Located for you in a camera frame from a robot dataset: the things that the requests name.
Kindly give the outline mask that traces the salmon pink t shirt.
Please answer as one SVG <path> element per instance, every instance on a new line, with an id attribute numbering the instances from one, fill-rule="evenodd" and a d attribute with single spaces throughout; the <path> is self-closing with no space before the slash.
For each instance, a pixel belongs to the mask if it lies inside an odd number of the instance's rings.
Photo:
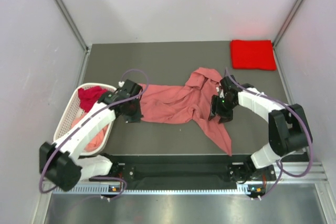
<path id="1" fill-rule="evenodd" d="M 200 67 L 184 86 L 151 84 L 140 100 L 142 120 L 151 123 L 184 124 L 195 121 L 222 151 L 232 155 L 232 140 L 219 117 L 209 120 L 212 96 L 222 79 L 215 69 Z"/>

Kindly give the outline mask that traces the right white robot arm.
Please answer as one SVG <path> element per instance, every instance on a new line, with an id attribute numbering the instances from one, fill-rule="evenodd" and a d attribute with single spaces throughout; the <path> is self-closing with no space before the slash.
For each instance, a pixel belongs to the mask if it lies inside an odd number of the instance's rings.
<path id="1" fill-rule="evenodd" d="M 234 76 L 225 76 L 219 92 L 212 96 L 209 121 L 216 126 L 233 120 L 234 108 L 244 107 L 261 117 L 268 124 L 268 143 L 249 155 L 241 164 L 227 166 L 230 179 L 239 184 L 256 180 L 272 164 L 306 161 L 301 172 L 285 173 L 302 177 L 308 173 L 312 161 L 308 154 L 312 147 L 312 135 L 304 109 L 299 104 L 288 105 L 258 91 L 249 83 L 239 84 Z"/>

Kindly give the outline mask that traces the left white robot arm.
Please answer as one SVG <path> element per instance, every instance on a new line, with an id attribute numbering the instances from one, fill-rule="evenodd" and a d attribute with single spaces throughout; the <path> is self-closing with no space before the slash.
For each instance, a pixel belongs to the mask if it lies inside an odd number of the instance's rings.
<path id="1" fill-rule="evenodd" d="M 114 92 L 105 92 L 92 109 L 65 135 L 39 148 L 40 180 L 48 179 L 63 191 L 70 191 L 81 180 L 103 176 L 114 180 L 119 168 L 104 155 L 81 158 L 90 141 L 119 116 L 140 122 L 140 99 L 146 88 L 127 79 Z"/>

